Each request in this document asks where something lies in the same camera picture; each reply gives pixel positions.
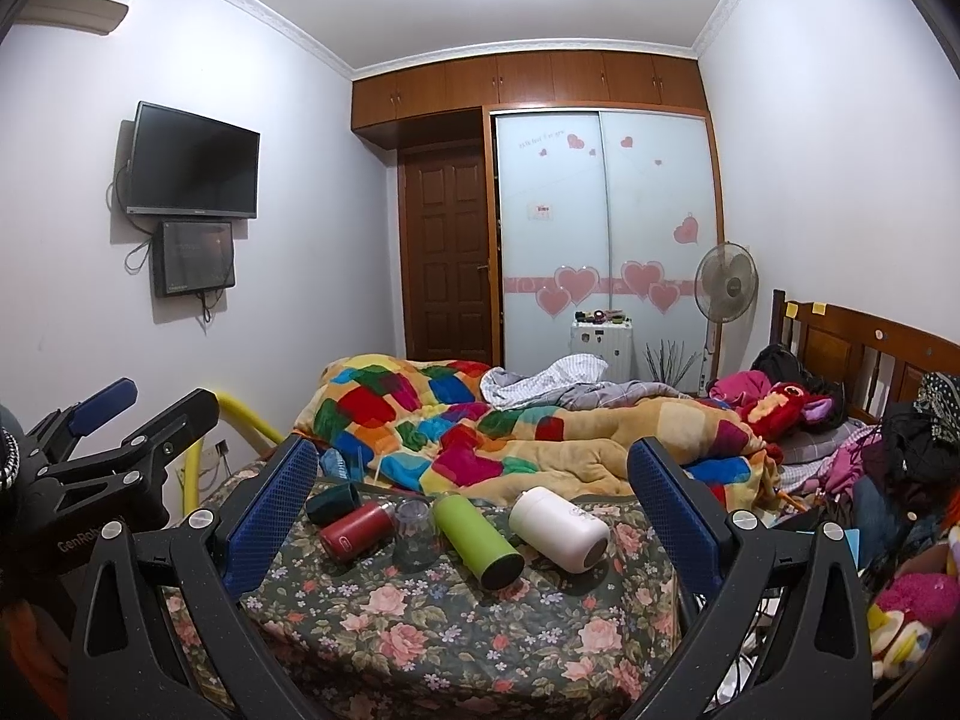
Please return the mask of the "red thermos bottle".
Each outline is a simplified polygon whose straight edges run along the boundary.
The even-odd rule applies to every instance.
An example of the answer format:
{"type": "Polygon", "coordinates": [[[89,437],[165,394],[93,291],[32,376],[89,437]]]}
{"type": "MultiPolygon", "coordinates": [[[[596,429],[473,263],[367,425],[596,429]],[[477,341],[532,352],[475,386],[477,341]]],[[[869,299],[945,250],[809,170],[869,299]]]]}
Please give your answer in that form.
{"type": "Polygon", "coordinates": [[[394,536],[394,509],[392,502],[366,502],[320,530],[322,548],[332,561],[353,561],[394,536]]]}

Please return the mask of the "clear glass cup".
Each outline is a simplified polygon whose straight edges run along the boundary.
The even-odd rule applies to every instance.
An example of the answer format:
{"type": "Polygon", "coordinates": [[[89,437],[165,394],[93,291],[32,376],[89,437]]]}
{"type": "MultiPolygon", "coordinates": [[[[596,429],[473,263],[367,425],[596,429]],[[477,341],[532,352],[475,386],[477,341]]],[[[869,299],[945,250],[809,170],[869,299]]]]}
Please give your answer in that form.
{"type": "Polygon", "coordinates": [[[423,571],[439,556],[439,541],[430,504],[405,499],[394,511],[394,562],[404,572],[423,571]]]}

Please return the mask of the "yellow plush toy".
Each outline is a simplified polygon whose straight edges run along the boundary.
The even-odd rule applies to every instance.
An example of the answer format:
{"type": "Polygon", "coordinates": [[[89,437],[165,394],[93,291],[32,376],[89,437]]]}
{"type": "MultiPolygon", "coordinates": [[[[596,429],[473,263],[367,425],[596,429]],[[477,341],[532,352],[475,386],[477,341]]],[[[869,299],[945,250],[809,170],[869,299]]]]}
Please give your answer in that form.
{"type": "Polygon", "coordinates": [[[887,606],[874,601],[867,610],[867,631],[874,681],[898,679],[918,667],[934,635],[916,606],[905,600],[887,606]]]}

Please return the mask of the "yellow foam tube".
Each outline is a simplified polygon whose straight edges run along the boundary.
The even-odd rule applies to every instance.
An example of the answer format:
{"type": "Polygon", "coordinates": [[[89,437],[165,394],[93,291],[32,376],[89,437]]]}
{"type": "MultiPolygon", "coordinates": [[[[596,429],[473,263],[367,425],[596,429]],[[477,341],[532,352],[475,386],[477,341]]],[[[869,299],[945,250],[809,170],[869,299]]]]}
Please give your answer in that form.
{"type": "MultiPolygon", "coordinates": [[[[268,447],[275,447],[285,440],[285,434],[272,426],[267,419],[249,408],[233,395],[225,394],[220,390],[213,390],[218,402],[220,421],[226,422],[233,431],[236,431],[252,449],[261,454],[268,447]]],[[[184,452],[184,465],[179,475],[181,480],[182,513],[192,514],[200,507],[200,473],[202,472],[203,439],[195,440],[189,449],[184,452]]]]}

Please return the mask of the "dark teal mug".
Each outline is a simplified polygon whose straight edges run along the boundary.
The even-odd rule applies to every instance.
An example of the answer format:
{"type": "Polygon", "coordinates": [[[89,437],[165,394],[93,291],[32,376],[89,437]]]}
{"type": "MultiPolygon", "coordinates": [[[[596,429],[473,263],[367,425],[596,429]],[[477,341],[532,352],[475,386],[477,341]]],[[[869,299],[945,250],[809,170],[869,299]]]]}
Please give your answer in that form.
{"type": "Polygon", "coordinates": [[[317,528],[325,528],[348,517],[361,507],[361,496],[353,483],[331,484],[306,500],[304,513],[317,528]]]}

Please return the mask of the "floral bed sheet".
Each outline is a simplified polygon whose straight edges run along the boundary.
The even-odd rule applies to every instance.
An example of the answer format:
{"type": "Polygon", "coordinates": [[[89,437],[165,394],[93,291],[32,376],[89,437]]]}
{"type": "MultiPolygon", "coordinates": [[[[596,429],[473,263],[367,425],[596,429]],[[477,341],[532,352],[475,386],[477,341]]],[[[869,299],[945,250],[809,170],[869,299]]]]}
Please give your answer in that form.
{"type": "Polygon", "coordinates": [[[459,554],[398,564],[382,544],[352,564],[300,518],[242,611],[302,694],[337,718],[617,718],[682,637],[688,603],[621,479],[521,473],[472,488],[500,533],[519,493],[545,486],[607,523],[592,571],[569,575],[526,543],[521,577],[488,593],[459,554]]]}

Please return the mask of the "colourful patchwork blanket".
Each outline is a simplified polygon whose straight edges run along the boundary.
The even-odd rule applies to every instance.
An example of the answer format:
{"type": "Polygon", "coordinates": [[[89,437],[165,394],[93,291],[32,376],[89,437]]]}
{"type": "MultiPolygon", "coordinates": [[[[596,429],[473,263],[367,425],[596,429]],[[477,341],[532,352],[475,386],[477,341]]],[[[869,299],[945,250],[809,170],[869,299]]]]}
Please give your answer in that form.
{"type": "Polygon", "coordinates": [[[654,437],[724,509],[775,502],[778,454],[734,411],[677,397],[498,410],[480,392],[487,371],[459,359],[342,358],[325,367],[295,429],[366,483],[427,496],[509,505],[535,486],[565,499],[624,496],[628,450],[654,437]]]}

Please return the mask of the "red plush toy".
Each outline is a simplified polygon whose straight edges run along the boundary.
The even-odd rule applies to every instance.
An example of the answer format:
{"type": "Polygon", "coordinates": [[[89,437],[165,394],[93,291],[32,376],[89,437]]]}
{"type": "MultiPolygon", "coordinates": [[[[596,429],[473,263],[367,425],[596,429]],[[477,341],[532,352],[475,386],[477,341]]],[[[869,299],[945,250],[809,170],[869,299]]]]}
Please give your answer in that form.
{"type": "Polygon", "coordinates": [[[794,382],[777,383],[763,397],[739,406],[737,415],[766,442],[778,442],[797,431],[823,433],[846,419],[839,395],[811,394],[794,382]]]}

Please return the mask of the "white thermos bottle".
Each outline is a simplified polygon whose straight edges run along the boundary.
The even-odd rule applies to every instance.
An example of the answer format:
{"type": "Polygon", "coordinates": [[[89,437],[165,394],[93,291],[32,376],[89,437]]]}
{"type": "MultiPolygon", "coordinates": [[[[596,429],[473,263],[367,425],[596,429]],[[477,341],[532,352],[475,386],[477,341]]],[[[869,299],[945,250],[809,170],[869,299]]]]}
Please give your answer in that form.
{"type": "Polygon", "coordinates": [[[508,522],[512,533],[568,574],[590,571],[610,543],[607,523],[544,486],[524,491],[508,522]]]}

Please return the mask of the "green thermos bottle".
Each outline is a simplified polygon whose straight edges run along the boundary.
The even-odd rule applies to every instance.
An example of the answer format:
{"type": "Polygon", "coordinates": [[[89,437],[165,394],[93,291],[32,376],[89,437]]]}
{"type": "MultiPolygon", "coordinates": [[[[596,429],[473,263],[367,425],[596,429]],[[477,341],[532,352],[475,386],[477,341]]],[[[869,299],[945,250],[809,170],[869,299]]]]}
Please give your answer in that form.
{"type": "Polygon", "coordinates": [[[436,527],[485,592],[501,592],[523,575],[523,556],[466,497],[440,497],[431,511],[436,527]]]}

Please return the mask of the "black bag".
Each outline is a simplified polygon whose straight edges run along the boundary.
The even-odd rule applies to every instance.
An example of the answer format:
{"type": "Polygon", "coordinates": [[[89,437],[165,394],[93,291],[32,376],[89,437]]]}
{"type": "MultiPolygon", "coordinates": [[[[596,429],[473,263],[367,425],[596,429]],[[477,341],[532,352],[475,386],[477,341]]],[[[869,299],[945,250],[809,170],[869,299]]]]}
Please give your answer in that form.
{"type": "Polygon", "coordinates": [[[781,343],[771,343],[763,348],[750,366],[752,371],[761,372],[771,385],[778,383],[799,383],[805,380],[805,369],[793,351],[781,343]]]}

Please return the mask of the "wooden bed headboard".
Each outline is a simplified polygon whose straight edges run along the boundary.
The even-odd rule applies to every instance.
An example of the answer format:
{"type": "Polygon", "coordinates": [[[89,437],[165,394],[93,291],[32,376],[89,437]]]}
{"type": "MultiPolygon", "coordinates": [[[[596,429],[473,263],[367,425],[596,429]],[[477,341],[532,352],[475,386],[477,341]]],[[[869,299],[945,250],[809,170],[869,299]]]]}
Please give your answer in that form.
{"type": "Polygon", "coordinates": [[[928,372],[958,376],[960,349],[900,322],[825,302],[802,302],[773,291],[771,343],[786,344],[800,364],[841,383],[848,415],[876,422],[892,403],[918,395],[928,372]]]}

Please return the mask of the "grey white crumpled cloth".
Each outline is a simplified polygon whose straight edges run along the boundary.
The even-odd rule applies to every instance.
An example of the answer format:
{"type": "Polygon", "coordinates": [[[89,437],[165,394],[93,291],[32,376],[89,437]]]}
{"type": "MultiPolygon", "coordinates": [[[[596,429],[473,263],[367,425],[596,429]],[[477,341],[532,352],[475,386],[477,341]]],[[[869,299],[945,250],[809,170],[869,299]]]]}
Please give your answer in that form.
{"type": "Polygon", "coordinates": [[[563,356],[532,376],[493,367],[480,379],[480,395],[500,411],[534,406],[586,411],[625,408],[648,398],[685,398],[685,394],[667,383],[607,380],[607,369],[607,362],[589,353],[563,356]]]}

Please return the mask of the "white small cabinet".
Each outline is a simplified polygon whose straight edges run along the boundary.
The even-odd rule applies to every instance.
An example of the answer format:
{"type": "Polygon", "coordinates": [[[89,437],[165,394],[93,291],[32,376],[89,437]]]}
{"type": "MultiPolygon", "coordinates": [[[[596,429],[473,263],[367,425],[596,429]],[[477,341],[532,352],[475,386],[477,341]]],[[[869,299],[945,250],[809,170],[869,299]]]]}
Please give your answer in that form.
{"type": "Polygon", "coordinates": [[[635,362],[633,323],[621,310],[578,310],[571,322],[569,351],[603,359],[608,380],[626,382],[635,362]]]}

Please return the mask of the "standing electric fan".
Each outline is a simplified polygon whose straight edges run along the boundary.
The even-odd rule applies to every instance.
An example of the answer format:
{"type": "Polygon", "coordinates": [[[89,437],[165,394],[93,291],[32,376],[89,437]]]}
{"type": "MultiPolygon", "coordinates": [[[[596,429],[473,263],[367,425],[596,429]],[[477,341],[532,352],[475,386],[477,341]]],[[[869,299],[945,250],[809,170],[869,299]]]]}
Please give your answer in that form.
{"type": "Polygon", "coordinates": [[[693,298],[706,320],[698,390],[715,377],[722,327],[750,309],[758,291],[754,257],[743,245],[724,241],[704,254],[693,281],[693,298]]]}

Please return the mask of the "brown wooden door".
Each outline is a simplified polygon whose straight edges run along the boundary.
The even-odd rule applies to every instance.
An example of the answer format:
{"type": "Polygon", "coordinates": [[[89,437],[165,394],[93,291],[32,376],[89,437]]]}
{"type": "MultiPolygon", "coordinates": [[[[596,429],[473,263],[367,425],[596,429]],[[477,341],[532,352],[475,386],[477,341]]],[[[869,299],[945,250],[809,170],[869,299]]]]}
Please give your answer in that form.
{"type": "Polygon", "coordinates": [[[493,361],[482,145],[400,154],[398,227],[407,356],[493,361]]]}

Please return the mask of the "sliding wardrobe with hearts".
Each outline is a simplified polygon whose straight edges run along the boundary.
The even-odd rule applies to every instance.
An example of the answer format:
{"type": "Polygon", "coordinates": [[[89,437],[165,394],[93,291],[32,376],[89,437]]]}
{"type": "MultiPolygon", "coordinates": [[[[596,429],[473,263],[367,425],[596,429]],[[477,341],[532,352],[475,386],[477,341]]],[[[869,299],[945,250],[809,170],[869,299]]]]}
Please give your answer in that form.
{"type": "Polygon", "coordinates": [[[621,310],[631,379],[696,392],[706,320],[693,281],[721,238],[704,117],[501,112],[491,128],[506,369],[530,376],[571,353],[578,310],[621,310]]]}

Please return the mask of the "wooden overhead cabinets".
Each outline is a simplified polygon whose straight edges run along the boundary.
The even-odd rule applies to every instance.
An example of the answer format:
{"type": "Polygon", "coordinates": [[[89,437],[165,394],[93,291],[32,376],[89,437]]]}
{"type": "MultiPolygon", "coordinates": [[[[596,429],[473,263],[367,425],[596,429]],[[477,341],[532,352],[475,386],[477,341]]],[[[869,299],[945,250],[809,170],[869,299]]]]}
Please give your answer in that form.
{"type": "Polygon", "coordinates": [[[389,71],[353,83],[352,130],[396,149],[482,135],[490,106],[708,107],[697,60],[615,50],[477,55],[389,71]]]}

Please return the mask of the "small wall mounted monitor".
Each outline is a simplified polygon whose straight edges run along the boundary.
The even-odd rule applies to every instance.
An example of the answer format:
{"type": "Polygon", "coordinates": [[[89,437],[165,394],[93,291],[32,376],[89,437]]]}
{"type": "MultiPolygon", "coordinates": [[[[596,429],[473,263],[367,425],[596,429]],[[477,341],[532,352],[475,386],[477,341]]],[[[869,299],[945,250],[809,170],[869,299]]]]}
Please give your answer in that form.
{"type": "Polygon", "coordinates": [[[158,299],[233,288],[233,225],[229,221],[161,221],[151,241],[151,278],[158,299]]]}

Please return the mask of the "wall mounted black television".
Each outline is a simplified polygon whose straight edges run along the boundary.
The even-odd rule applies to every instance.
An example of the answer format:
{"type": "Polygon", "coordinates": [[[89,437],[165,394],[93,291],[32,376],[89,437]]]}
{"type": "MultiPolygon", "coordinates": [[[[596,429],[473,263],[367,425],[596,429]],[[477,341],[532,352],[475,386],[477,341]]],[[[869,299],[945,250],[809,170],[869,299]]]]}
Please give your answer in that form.
{"type": "Polygon", "coordinates": [[[260,135],[140,101],[125,210],[135,216],[257,216],[260,135]]]}

